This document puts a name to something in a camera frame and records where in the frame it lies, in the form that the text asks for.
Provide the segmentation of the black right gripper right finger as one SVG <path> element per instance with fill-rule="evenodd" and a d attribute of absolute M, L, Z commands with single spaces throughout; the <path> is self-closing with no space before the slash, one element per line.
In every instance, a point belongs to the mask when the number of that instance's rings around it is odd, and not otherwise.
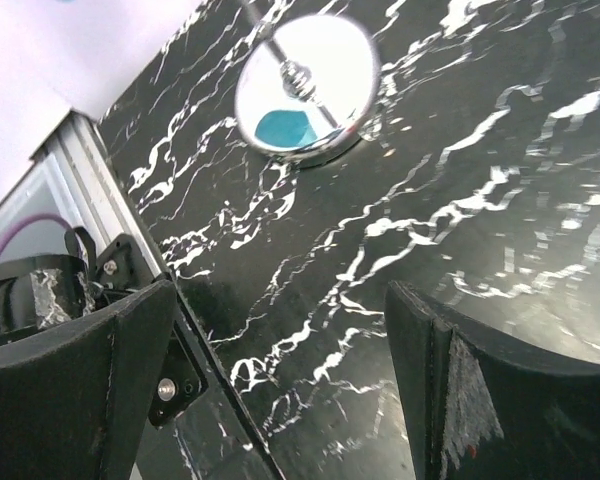
<path fill-rule="evenodd" d="M 600 364 L 468 317 L 404 282 L 384 318 L 420 479 L 600 479 Z"/>

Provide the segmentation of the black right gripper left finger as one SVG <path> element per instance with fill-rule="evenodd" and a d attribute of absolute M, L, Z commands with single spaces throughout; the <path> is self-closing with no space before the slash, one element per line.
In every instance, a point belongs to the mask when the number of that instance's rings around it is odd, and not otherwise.
<path fill-rule="evenodd" d="M 1 346 L 0 479 L 129 478 L 175 314 L 159 281 Z"/>

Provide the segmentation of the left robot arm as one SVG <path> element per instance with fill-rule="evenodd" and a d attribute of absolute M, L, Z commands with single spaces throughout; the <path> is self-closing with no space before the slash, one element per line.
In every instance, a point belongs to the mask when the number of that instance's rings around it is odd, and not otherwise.
<path fill-rule="evenodd" d="M 0 263 L 0 346 L 96 310 L 96 247 L 86 229 L 65 234 L 67 254 Z"/>

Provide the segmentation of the chrome wine glass rack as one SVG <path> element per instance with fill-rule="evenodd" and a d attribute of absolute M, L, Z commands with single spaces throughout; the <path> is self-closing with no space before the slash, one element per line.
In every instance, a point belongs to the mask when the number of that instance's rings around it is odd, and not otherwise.
<path fill-rule="evenodd" d="M 369 32 L 342 15 L 311 14 L 276 26 L 242 2 L 257 42 L 236 85 L 244 141 L 281 164 L 327 164 L 361 139 L 380 91 Z"/>

